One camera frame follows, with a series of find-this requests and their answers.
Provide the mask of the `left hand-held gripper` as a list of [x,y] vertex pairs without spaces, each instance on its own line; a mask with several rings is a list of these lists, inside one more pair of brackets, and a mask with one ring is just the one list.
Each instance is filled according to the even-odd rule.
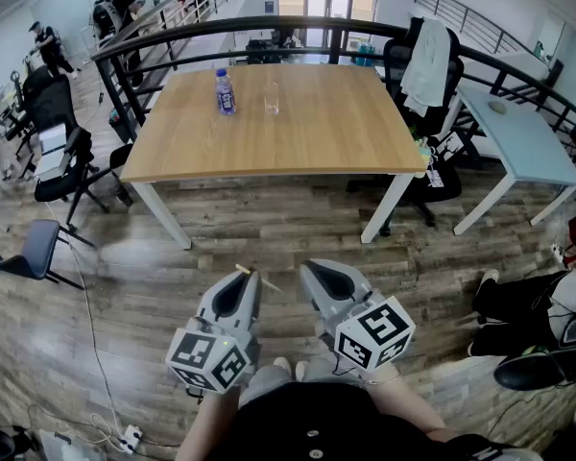
[[204,292],[197,314],[178,328],[165,363],[187,386],[224,394],[249,380],[260,346],[258,320],[262,281],[257,271],[237,270]]

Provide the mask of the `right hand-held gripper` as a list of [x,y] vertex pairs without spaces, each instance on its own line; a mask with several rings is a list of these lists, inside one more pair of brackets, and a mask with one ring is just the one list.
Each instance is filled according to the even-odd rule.
[[416,325],[394,296],[372,288],[354,267],[312,258],[300,265],[305,297],[322,318],[319,337],[362,371],[375,371],[399,357]]

